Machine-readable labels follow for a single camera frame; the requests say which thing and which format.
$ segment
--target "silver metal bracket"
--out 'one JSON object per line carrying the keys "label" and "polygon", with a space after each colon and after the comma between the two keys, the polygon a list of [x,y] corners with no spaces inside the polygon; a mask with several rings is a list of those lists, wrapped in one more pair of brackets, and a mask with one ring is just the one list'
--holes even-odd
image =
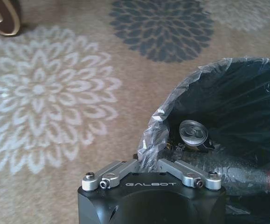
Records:
{"label": "silver metal bracket", "polygon": [[110,189],[119,185],[120,180],[129,173],[139,170],[138,160],[128,162],[115,161],[98,172],[90,173],[82,179],[82,189],[85,191],[96,190],[98,186],[102,189]]}
{"label": "silver metal bracket", "polygon": [[219,190],[222,187],[222,180],[216,172],[206,173],[184,161],[170,162],[160,159],[157,165],[159,172],[170,173],[187,187],[201,188],[204,185],[209,190]]}

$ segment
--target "trash can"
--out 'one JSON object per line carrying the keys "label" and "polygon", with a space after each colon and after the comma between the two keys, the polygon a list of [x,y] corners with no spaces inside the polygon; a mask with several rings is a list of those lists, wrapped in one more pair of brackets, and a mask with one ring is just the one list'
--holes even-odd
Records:
{"label": "trash can", "polygon": [[[152,115],[138,147],[140,170],[159,158],[178,160],[185,147],[180,123],[202,123],[219,156],[270,168],[270,59],[225,58],[185,78]],[[175,144],[174,150],[167,145]],[[226,223],[270,223],[270,193],[228,197]]]}

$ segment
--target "plastic bottle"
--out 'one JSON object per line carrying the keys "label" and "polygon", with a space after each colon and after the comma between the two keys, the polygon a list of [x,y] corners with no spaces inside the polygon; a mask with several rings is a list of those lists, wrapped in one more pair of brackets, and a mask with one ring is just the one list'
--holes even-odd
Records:
{"label": "plastic bottle", "polygon": [[245,160],[219,154],[184,152],[183,161],[204,171],[215,171],[231,196],[270,192],[270,170],[256,168]]}

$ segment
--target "screw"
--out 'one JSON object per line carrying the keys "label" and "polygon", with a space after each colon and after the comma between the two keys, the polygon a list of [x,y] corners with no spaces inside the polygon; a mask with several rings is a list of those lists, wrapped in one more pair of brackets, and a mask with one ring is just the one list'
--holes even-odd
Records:
{"label": "screw", "polygon": [[194,183],[194,186],[196,188],[202,188],[203,187],[203,181],[201,179],[197,179]]}
{"label": "screw", "polygon": [[209,172],[208,172],[208,176],[209,176],[210,178],[216,178],[216,177],[218,177],[218,173],[215,172],[215,171],[209,171]]}
{"label": "screw", "polygon": [[107,189],[109,187],[109,185],[110,185],[110,183],[107,180],[101,181],[99,183],[99,186],[101,187],[101,189],[104,189],[104,190]]}
{"label": "screw", "polygon": [[86,173],[85,179],[86,180],[92,180],[92,179],[94,179],[94,173],[93,172]]}

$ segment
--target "trash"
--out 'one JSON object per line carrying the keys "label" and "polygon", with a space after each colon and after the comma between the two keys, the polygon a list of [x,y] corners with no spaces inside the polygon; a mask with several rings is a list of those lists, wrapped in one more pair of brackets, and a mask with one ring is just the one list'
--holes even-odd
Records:
{"label": "trash", "polygon": [[[140,171],[154,171],[159,158],[182,157],[187,150],[179,135],[184,120],[207,128],[215,153],[270,168],[270,59],[225,58],[199,67],[184,79],[143,133],[138,147]],[[248,214],[227,214],[226,224],[270,223],[270,193],[229,196],[230,203],[246,208]]]}
{"label": "trash", "polygon": [[270,170],[260,169],[241,158],[186,151],[182,160],[204,171],[217,172],[227,195],[244,196],[270,192]]}
{"label": "trash", "polygon": [[180,137],[190,149],[202,152],[214,149],[206,127],[195,120],[184,120],[181,122]]}

